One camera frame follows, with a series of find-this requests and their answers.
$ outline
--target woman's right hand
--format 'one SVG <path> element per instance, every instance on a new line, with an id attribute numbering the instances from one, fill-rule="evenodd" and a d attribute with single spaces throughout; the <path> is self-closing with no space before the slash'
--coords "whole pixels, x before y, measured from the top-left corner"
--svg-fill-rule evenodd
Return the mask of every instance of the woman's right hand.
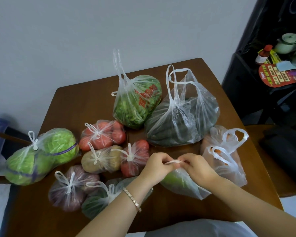
<path id="1" fill-rule="evenodd" d="M 182 161 L 180 165 L 191 179 L 197 185 L 209 191 L 214 183 L 221 178 L 201 155 L 187 153 L 181 155 L 178 160 Z"/>

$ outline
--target bottle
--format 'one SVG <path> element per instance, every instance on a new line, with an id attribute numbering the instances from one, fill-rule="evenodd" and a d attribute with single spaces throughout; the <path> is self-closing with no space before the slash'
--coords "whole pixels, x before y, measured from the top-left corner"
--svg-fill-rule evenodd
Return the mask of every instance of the bottle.
<path id="1" fill-rule="evenodd" d="M 258 65 L 262 65 L 266 59 L 270 55 L 270 51 L 272 50 L 273 46 L 272 45 L 266 45 L 264 49 L 258 54 L 258 56 L 255 59 L 255 63 Z"/>

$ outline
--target bottle label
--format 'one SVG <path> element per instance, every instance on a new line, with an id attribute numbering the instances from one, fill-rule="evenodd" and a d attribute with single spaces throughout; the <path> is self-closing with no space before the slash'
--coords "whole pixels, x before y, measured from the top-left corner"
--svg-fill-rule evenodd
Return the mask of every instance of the bottle label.
<path id="1" fill-rule="evenodd" d="M 262 57 L 262 56 L 258 55 L 257 58 L 255 59 L 255 62 L 263 64 L 266 61 L 266 59 L 267 59 L 267 57 Z"/>

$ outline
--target plastic bag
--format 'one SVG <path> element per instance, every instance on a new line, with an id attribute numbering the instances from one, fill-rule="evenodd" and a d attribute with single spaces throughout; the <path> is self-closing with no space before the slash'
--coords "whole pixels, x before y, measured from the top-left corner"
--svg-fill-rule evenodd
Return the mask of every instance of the plastic bag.
<path id="1" fill-rule="evenodd" d="M 166 163 L 180 163 L 181 161 L 175 159 Z M 186 195 L 197 199 L 205 199 L 211 193 L 206 189 L 198 186 L 183 168 L 178 168 L 169 174 L 160 182 L 166 189 L 179 194 Z"/>
<path id="2" fill-rule="evenodd" d="M 132 177 L 139 174 L 149 158 L 149 144 L 145 140 L 136 141 L 132 146 L 129 143 L 121 155 L 121 171 L 124 176 Z"/>
<path id="3" fill-rule="evenodd" d="M 83 170 L 81 165 L 70 167 L 65 175 L 56 171 L 55 177 L 57 180 L 48 192 L 48 199 L 53 206 L 60 207 L 64 211 L 80 209 L 87 192 L 90 191 L 87 189 L 88 185 L 95 185 L 99 180 L 99 176 L 93 175 L 91 177 L 89 173 Z"/>
<path id="4" fill-rule="evenodd" d="M 32 142 L 11 155 L 6 162 L 5 177 L 14 184 L 28 185 L 43 179 L 53 168 L 79 155 L 78 141 L 64 128 L 54 128 L 37 139 L 28 132 Z"/>
<path id="5" fill-rule="evenodd" d="M 90 173 L 99 174 L 104 171 L 110 173 L 117 171 L 121 167 L 121 152 L 123 148 L 117 145 L 95 150 L 90 142 L 91 151 L 85 153 L 81 159 L 82 167 L 85 171 Z"/>
<path id="6" fill-rule="evenodd" d="M 181 81 L 176 72 L 187 71 Z M 174 83 L 170 91 L 169 81 Z M 206 90 L 187 68 L 166 72 L 168 95 L 145 122 L 147 141 L 164 147 L 180 146 L 200 141 L 216 123 L 219 107 L 216 98 Z"/>
<path id="7" fill-rule="evenodd" d="M 109 180 L 106 185 L 103 182 L 98 182 L 96 190 L 88 195 L 87 199 L 82 204 L 81 210 L 89 219 L 96 217 L 105 209 L 136 177 L 127 179 Z M 144 201 L 150 196 L 153 188 L 147 193 Z"/>
<path id="8" fill-rule="evenodd" d="M 85 123 L 87 127 L 81 134 L 79 147 L 83 151 L 90 151 L 90 146 L 97 149 L 103 149 L 113 144 L 122 144 L 126 140 L 124 127 L 118 121 L 98 120 L 97 123 L 91 125 Z"/>
<path id="9" fill-rule="evenodd" d="M 122 67 L 119 50 L 114 51 L 113 61 L 119 76 L 118 91 L 112 93 L 116 96 L 113 117 L 125 126 L 139 129 L 161 100 L 160 82 L 150 75 L 129 79 Z"/>
<path id="10" fill-rule="evenodd" d="M 238 140 L 236 131 L 244 134 L 242 140 Z M 204 137 L 201 144 L 202 156 L 216 173 L 239 187 L 246 185 L 247 180 L 236 150 L 248 137 L 248 133 L 243 129 L 227 130 L 223 126 L 215 125 L 210 129 L 210 133 Z"/>

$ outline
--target silver bracelet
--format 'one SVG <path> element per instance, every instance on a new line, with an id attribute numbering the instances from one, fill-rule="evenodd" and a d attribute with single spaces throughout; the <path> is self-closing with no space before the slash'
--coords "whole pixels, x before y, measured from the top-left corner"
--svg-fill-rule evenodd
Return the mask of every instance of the silver bracelet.
<path id="1" fill-rule="evenodd" d="M 137 203 L 137 201 L 134 199 L 134 197 L 129 193 L 129 191 L 126 188 L 123 188 L 123 191 L 125 191 L 125 193 L 129 196 L 129 198 L 133 201 L 133 203 L 135 204 L 138 212 L 141 212 L 141 208 L 139 207 L 139 204 Z"/>

